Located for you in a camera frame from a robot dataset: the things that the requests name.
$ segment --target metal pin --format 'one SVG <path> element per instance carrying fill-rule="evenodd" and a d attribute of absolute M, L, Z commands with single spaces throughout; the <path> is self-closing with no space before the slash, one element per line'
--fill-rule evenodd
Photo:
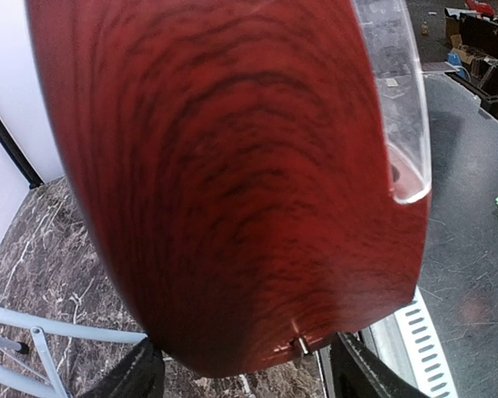
<path fill-rule="evenodd" d="M 301 336 L 297 338 L 297 342 L 299 343 L 300 352 L 302 353 L 303 357 L 311 354 L 311 351 L 308 348 L 308 342 L 306 342 L 306 339 L 304 337 Z"/>

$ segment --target marble floor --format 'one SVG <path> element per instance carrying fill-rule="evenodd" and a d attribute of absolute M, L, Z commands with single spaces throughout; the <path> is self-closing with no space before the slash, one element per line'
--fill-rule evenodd
<path fill-rule="evenodd" d="M 105 274 L 65 179 L 31 191 L 7 232 L 0 247 L 0 306 L 68 323 L 140 330 Z M 0 325 L 0 336 L 28 343 L 27 358 L 15 356 L 43 372 L 28 331 Z M 56 336 L 48 346 L 73 396 L 88 391 L 129 350 Z M 1 352 L 0 364 L 27 373 Z M 24 396 L 0 385 L 0 398 Z M 216 380 L 167 362 L 164 397 L 322 398 L 323 391 L 314 357 Z"/>

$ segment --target red object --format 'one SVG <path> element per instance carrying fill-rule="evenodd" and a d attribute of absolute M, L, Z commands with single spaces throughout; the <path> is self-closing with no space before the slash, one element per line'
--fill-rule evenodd
<path fill-rule="evenodd" d="M 475 2 L 474 0 L 465 0 L 466 5 L 472 10 L 479 12 L 482 15 L 487 15 L 488 17 L 495 16 L 495 10 L 486 2 Z"/>
<path fill-rule="evenodd" d="M 349 2 L 28 10 L 67 174 L 158 347 L 205 376 L 256 371 L 411 300 L 429 198 L 393 200 Z"/>

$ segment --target transparent plastic bin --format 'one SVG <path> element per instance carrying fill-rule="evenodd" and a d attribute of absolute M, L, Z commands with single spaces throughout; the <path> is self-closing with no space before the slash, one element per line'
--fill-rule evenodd
<path fill-rule="evenodd" d="M 393 197 L 406 204 L 432 188 L 426 95 L 403 0 L 354 0 L 373 67 L 388 144 Z"/>

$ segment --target gray tabletop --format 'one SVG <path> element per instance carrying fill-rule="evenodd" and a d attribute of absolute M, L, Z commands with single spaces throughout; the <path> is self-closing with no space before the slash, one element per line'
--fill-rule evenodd
<path fill-rule="evenodd" d="M 498 396 L 498 122 L 427 76 L 433 197 L 419 287 L 458 395 Z"/>

